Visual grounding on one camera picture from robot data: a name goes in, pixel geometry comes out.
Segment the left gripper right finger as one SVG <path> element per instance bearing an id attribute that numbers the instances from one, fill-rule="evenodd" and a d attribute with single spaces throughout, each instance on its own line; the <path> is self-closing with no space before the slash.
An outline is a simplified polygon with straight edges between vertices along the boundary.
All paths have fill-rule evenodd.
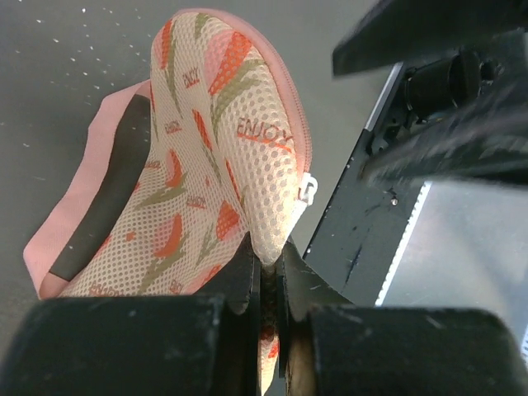
<path id="1" fill-rule="evenodd" d="M 280 375 L 288 395 L 524 395 L 527 369 L 482 309 L 359 307 L 292 241 L 276 263 Z"/>

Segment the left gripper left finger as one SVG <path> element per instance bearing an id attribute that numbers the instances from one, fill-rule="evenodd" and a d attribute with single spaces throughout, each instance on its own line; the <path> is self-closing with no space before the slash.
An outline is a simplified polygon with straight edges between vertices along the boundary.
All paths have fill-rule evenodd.
<path id="1" fill-rule="evenodd" d="M 60 298 L 27 315 L 4 395 L 255 395 L 260 263 L 244 238 L 193 295 Z"/>

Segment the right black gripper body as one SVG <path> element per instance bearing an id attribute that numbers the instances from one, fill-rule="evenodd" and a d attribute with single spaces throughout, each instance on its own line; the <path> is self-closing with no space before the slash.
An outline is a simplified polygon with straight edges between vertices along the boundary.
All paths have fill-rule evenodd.
<path id="1" fill-rule="evenodd" d="M 527 184 L 527 4 L 380 1 L 332 52 L 341 78 L 393 65 L 358 177 Z"/>

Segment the floral mesh laundry bag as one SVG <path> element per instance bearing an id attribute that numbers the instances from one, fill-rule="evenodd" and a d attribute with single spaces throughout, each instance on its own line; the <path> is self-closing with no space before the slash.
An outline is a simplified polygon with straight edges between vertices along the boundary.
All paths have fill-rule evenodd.
<path id="1" fill-rule="evenodd" d="M 228 12 L 177 12 L 151 55 L 147 81 L 102 101 L 23 257 L 40 302 L 193 295 L 250 238 L 264 394 L 280 348 L 276 262 L 317 189 L 298 93 L 271 43 Z"/>

